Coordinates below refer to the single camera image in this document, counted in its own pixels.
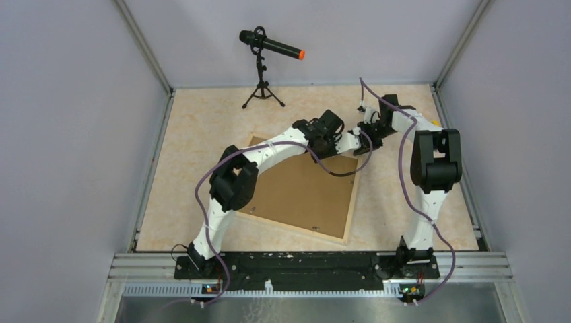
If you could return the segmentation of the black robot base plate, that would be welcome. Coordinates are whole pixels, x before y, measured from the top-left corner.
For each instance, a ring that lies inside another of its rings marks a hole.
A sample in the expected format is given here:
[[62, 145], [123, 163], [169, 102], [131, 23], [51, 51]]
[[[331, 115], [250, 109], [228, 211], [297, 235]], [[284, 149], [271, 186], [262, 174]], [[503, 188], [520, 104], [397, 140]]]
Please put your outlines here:
[[176, 261], [174, 278], [212, 281], [226, 290], [260, 291], [270, 282], [275, 291], [380, 291], [389, 279], [439, 279], [436, 260], [426, 265], [395, 267], [394, 252], [225, 252], [198, 271], [188, 256]]

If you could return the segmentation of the white wooden photo frame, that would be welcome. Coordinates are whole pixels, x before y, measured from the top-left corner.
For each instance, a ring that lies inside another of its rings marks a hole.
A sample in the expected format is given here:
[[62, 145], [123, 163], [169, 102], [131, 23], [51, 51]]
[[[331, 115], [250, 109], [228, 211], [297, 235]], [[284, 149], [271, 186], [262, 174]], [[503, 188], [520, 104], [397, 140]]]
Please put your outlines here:
[[316, 163], [297, 155], [264, 171], [241, 218], [345, 245], [363, 161], [346, 155]]

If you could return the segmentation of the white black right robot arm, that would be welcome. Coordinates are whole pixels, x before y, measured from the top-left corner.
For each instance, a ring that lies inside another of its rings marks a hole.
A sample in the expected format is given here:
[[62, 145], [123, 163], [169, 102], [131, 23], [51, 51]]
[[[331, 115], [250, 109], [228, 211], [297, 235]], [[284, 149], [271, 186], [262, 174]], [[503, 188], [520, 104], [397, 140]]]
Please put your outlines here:
[[360, 105], [358, 111], [364, 115], [362, 126], [374, 149], [395, 133], [402, 133], [403, 140], [413, 145], [410, 178], [417, 189], [417, 200], [410, 203], [413, 218], [395, 256], [396, 271], [403, 277], [413, 277], [422, 265], [431, 262], [440, 209], [463, 173], [460, 132], [430, 122], [413, 106], [399, 105], [395, 94], [383, 96], [378, 109]]

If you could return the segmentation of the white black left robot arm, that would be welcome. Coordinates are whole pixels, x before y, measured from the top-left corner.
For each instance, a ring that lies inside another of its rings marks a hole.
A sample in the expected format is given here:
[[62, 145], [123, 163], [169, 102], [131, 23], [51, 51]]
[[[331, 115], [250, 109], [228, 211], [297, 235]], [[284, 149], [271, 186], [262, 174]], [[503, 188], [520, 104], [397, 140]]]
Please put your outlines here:
[[223, 236], [236, 211], [253, 198], [258, 177], [269, 168], [291, 157], [310, 153], [316, 161], [339, 155], [344, 122], [331, 110], [312, 120], [297, 120], [284, 132], [243, 149], [227, 147], [219, 162], [198, 182], [208, 183], [209, 202], [198, 205], [203, 227], [189, 244], [191, 270], [200, 278], [215, 272]]

